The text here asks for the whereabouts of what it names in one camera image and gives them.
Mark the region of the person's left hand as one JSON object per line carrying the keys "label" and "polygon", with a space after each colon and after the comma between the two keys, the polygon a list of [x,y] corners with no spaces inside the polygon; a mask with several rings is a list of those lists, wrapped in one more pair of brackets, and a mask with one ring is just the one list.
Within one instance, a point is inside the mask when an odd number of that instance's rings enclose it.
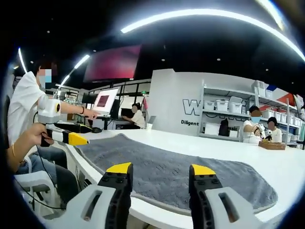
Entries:
{"label": "person's left hand", "polygon": [[41,143],[48,143],[52,145],[54,140],[47,135],[45,125],[40,123],[34,123],[27,131],[27,140],[30,146],[38,146]]}

